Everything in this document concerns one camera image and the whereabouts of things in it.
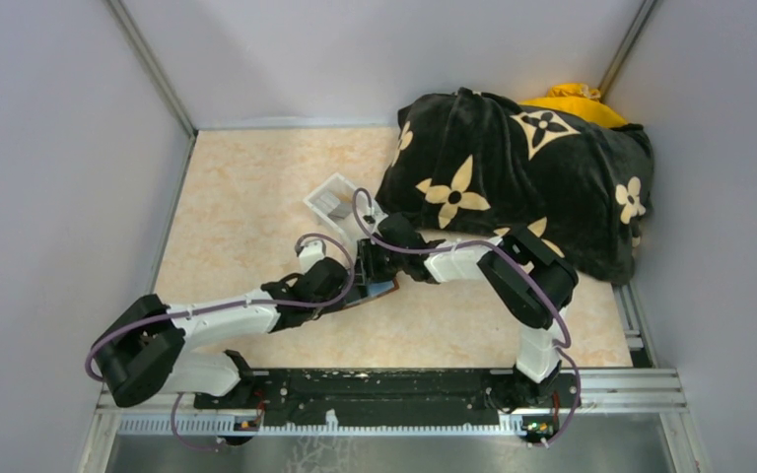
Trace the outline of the brown leather card holder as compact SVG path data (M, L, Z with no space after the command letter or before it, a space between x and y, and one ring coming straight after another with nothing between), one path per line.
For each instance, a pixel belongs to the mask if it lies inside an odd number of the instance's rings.
M344 298L344 309L368 304L399 289L396 278L384 282L356 282Z

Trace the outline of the white translucent plastic card box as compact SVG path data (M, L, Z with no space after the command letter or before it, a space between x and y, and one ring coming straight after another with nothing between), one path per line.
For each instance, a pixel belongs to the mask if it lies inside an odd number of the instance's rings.
M358 242L368 237L356 222L355 215L361 218L369 208L382 210L375 198L368 201L363 193L353 200L356 190L352 181L336 172L303 199L317 221L331 231L352 256L357 253Z

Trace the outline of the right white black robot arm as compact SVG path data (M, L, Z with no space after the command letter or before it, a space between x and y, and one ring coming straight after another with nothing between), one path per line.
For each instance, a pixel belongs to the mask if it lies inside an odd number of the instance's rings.
M403 272L428 284L484 281L521 323L516 395L542 405L554 392L560 350L571 344L564 320L579 283L573 266L527 228L486 240L426 241L404 217L357 215L365 236L359 263L369 281Z

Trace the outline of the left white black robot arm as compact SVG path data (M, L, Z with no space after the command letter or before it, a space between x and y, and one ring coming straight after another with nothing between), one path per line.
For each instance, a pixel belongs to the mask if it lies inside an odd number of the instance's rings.
M338 310L355 282L353 271L324 257L234 299L206 304L165 304L155 295L133 303L91 347L87 373L106 384L116 406L139 405L157 394L220 397L248 405L256 382L234 352L206 354L206 346L246 335L297 328Z

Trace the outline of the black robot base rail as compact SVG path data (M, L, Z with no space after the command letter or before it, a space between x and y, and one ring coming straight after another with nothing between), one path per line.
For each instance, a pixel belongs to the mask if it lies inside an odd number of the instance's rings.
M240 383L217 397L198 394L201 410L249 409L265 427L494 426L518 409L550 410L557 419L576 405L576 378L554 371L539 384L509 369L267 369L241 366Z

